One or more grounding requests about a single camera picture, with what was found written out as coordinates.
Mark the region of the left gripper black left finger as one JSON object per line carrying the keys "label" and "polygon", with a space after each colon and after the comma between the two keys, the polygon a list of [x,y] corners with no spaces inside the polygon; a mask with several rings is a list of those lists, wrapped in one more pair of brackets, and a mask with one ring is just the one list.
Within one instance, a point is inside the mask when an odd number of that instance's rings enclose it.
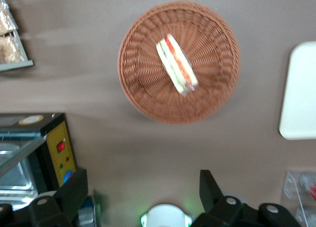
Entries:
{"label": "left gripper black left finger", "polygon": [[42,195],[28,206],[13,211],[0,205],[2,227],[72,227],[88,195],[87,171],[78,169],[54,195]]}

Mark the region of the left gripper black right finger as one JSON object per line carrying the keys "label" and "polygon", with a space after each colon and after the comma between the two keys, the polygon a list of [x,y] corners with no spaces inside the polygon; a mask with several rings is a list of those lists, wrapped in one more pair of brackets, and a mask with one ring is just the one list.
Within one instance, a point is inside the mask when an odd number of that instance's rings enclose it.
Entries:
{"label": "left gripper black right finger", "polygon": [[231,195],[224,195],[209,170],[201,170],[199,196],[204,212],[193,227],[299,227],[283,206],[263,203],[254,209]]}

